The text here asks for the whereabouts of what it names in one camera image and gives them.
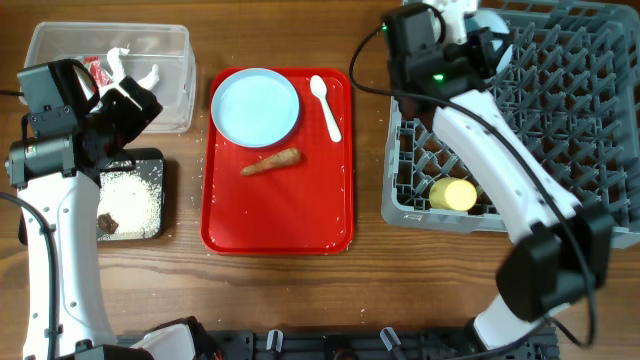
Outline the green bowl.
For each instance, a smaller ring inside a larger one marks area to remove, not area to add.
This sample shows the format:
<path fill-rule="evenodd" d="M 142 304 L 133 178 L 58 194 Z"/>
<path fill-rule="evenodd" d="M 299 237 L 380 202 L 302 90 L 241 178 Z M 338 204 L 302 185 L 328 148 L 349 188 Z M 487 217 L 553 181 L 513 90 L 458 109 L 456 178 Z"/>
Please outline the green bowl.
<path fill-rule="evenodd" d="M 507 27 L 504 19 L 495 11 L 489 9 L 477 10 L 473 15 L 465 20 L 465 26 L 467 34 L 470 34 L 472 31 L 488 27 L 492 32 L 510 35 L 509 28 Z M 510 45 L 496 66 L 496 72 L 498 74 L 508 67 L 512 56 L 513 46 Z"/>

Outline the red snack wrapper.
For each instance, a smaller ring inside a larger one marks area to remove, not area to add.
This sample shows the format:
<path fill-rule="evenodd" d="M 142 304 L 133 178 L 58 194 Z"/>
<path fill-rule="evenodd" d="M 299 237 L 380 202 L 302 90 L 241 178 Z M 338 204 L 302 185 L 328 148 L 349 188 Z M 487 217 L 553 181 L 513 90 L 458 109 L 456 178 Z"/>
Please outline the red snack wrapper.
<path fill-rule="evenodd" d="M 98 90 L 100 95 L 103 95 L 113 84 L 111 75 L 102 67 L 98 56 L 81 57 L 80 60 L 96 82 L 96 86 L 94 86 L 86 77 L 79 77 L 82 81 L 81 86 L 85 97 L 90 99 L 95 90 Z"/>

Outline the dark brown food scrap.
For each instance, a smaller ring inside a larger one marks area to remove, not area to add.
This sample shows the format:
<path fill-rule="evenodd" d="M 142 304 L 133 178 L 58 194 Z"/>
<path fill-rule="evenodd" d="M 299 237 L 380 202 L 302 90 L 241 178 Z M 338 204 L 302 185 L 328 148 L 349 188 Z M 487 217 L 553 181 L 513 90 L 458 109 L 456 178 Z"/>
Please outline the dark brown food scrap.
<path fill-rule="evenodd" d="M 97 225 L 104 234 L 115 234 L 119 223 L 111 216 L 110 213 L 100 214 L 97 218 Z"/>

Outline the white tissue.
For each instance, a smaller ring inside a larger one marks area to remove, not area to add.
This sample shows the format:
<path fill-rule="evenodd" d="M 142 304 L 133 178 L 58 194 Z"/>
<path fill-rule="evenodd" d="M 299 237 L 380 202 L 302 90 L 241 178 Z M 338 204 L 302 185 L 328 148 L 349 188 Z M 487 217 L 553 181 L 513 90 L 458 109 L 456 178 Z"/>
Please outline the white tissue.
<path fill-rule="evenodd" d="M 113 47 L 98 55 L 101 69 L 110 80 L 107 85 L 99 85 L 99 96 L 118 88 L 125 77 L 131 77 L 143 89 L 158 95 L 162 83 L 159 53 L 143 53 L 128 48 Z"/>

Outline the yellow plastic cup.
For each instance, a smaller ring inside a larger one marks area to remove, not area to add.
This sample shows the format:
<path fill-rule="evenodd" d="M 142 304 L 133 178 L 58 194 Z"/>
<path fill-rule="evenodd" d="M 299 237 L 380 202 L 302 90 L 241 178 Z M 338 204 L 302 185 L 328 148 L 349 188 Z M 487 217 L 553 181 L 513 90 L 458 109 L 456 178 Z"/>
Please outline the yellow plastic cup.
<path fill-rule="evenodd" d="M 430 189 L 429 202 L 432 208 L 468 211 L 477 201 L 474 185 L 464 179 L 442 178 Z"/>

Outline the white plastic spoon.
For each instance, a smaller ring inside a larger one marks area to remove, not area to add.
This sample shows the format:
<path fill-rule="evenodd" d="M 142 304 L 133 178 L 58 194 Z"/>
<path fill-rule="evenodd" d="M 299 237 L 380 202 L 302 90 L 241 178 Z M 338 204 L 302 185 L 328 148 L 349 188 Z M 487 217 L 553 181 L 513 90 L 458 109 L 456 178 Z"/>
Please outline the white plastic spoon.
<path fill-rule="evenodd" d="M 316 97 L 320 103 L 331 141 L 339 143 L 342 140 L 342 135 L 327 101 L 327 86 L 319 75 L 313 75 L 311 77 L 310 90 L 312 95 Z"/>

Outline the light blue plate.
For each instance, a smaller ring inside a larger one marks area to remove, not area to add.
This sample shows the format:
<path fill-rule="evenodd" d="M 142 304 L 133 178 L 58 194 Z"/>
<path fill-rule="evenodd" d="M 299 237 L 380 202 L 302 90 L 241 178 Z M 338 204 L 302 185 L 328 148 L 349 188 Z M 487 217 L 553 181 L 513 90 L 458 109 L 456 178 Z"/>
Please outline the light blue plate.
<path fill-rule="evenodd" d="M 245 148 L 264 148 L 285 139 L 300 115 L 293 84 L 266 68 L 239 70 L 214 91 L 211 118 L 218 133 Z"/>

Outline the carrot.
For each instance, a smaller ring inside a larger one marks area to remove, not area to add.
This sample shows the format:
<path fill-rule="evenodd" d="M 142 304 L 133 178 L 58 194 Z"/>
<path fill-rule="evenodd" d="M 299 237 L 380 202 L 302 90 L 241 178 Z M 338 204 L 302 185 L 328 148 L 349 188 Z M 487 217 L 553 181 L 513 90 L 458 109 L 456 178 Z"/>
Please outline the carrot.
<path fill-rule="evenodd" d="M 302 153 L 297 148 L 288 148 L 243 168 L 241 175 L 252 176 L 274 169 L 290 167 L 298 164 L 301 160 Z"/>

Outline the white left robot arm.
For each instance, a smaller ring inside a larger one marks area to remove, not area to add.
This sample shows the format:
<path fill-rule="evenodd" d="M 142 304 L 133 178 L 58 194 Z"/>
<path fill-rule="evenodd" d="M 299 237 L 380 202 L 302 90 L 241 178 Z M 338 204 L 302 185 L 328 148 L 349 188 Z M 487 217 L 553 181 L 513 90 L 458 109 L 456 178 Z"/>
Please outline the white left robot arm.
<path fill-rule="evenodd" d="M 190 316 L 162 324 L 131 346 L 109 323 L 97 254 L 100 175 L 163 110 L 126 76 L 86 95 L 90 73 L 75 59 L 18 74 L 29 107 L 5 162 L 22 210 L 29 261 L 25 359 L 219 359 L 223 352 Z"/>

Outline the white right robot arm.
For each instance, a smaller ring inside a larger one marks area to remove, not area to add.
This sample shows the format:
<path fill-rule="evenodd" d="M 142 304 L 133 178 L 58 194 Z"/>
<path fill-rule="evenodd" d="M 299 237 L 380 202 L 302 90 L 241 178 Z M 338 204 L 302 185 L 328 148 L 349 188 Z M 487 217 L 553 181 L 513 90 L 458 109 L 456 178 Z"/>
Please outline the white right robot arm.
<path fill-rule="evenodd" d="M 522 341 L 606 282 L 614 221 L 544 170 L 509 127 L 488 83 L 509 65 L 513 38 L 495 13 L 417 2 L 382 18 L 393 96 L 464 163 L 502 217 L 513 249 L 498 293 L 471 323 L 485 350 Z"/>

